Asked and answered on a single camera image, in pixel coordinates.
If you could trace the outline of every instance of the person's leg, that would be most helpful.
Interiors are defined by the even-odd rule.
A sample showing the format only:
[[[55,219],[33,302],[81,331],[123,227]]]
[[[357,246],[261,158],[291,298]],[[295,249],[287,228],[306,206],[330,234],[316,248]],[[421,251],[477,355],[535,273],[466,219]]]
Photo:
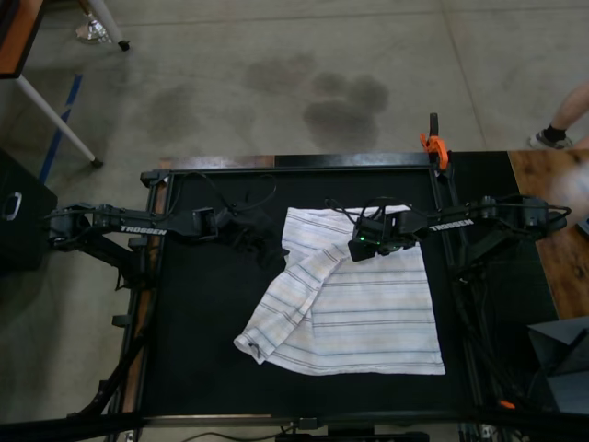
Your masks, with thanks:
[[[562,149],[571,147],[566,131],[589,111],[589,81],[576,87],[560,104],[550,126],[529,139],[532,147]]]

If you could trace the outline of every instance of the water stain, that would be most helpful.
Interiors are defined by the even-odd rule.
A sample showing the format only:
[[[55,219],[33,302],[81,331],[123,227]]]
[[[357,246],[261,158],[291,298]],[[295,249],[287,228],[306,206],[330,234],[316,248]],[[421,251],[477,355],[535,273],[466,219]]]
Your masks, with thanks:
[[[356,78],[348,89],[347,97],[369,112],[379,113],[388,106],[388,88],[371,76]]]
[[[376,146],[375,116],[387,108],[387,87],[371,76],[359,76],[349,83],[333,73],[319,74],[312,85],[318,95],[332,97],[309,104],[303,112],[315,145],[332,152],[360,152]]]
[[[192,109],[194,88],[178,85],[159,90],[143,109],[137,119],[150,138],[169,144],[178,142],[199,131],[199,120]]]
[[[339,97],[348,90],[348,80],[342,74],[323,72],[313,79],[313,92],[319,96]]]
[[[313,142],[331,151],[370,149],[378,139],[373,115],[342,99],[310,104],[303,120]]]
[[[256,122],[256,112],[250,106],[240,106],[223,111],[227,123],[233,127],[234,132],[248,147],[255,150],[253,140],[253,128]]]
[[[310,54],[290,58],[272,58],[252,64],[246,71],[244,85],[271,93],[289,93],[299,87],[317,68]]]

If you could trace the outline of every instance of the black bin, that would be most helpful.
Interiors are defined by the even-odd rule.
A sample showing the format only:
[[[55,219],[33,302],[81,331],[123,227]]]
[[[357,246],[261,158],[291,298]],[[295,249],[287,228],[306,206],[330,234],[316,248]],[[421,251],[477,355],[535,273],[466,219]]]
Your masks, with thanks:
[[[0,149],[0,271],[34,270],[47,250],[40,219],[57,196]]]

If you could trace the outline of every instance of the sneaker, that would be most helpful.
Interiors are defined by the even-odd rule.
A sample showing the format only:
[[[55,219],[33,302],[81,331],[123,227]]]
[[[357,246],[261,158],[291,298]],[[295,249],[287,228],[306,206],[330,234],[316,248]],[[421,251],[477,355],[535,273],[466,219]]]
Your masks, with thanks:
[[[540,131],[528,138],[527,143],[533,149],[566,149],[572,147],[572,140],[568,136],[564,140],[557,142],[549,141],[544,136],[544,131]]]

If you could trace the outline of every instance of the wooden surface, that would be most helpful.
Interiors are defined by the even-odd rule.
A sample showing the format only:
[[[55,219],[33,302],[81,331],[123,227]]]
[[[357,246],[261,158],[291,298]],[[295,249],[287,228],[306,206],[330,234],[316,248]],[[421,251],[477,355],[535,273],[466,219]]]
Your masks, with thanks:
[[[20,7],[0,47],[0,75],[20,74],[20,61],[29,50],[29,39],[36,31],[42,3],[43,0],[20,0]]]
[[[259,169],[273,168],[274,155],[260,155],[255,157],[189,157],[171,158],[160,163],[167,164],[173,170],[186,169]]]
[[[162,169],[170,169],[170,163],[167,161],[162,161],[160,162],[159,167]],[[167,185],[163,181],[157,186],[155,210],[157,214],[163,214],[166,210],[166,187]],[[154,271],[157,265],[157,252],[160,240],[161,237],[157,236],[152,236],[149,239],[149,263],[151,265],[152,271]],[[139,306],[137,308],[137,323],[135,324],[133,337],[135,337],[137,333],[141,330],[141,328],[144,326],[145,318],[147,316],[147,310],[149,309],[152,296],[153,293],[149,289],[142,290],[141,294],[139,295]],[[137,400],[137,392],[139,390],[140,385],[139,381],[141,376],[141,366],[143,358],[144,351],[142,349],[139,352],[139,354],[135,357],[133,364],[129,368],[129,374],[127,375],[127,382],[125,384],[124,401],[122,403],[122,411],[124,413],[131,413],[135,411],[135,403]]]
[[[589,216],[589,150],[511,152],[520,193],[572,209],[568,226],[537,243],[561,319],[589,315],[589,239],[576,223]]]

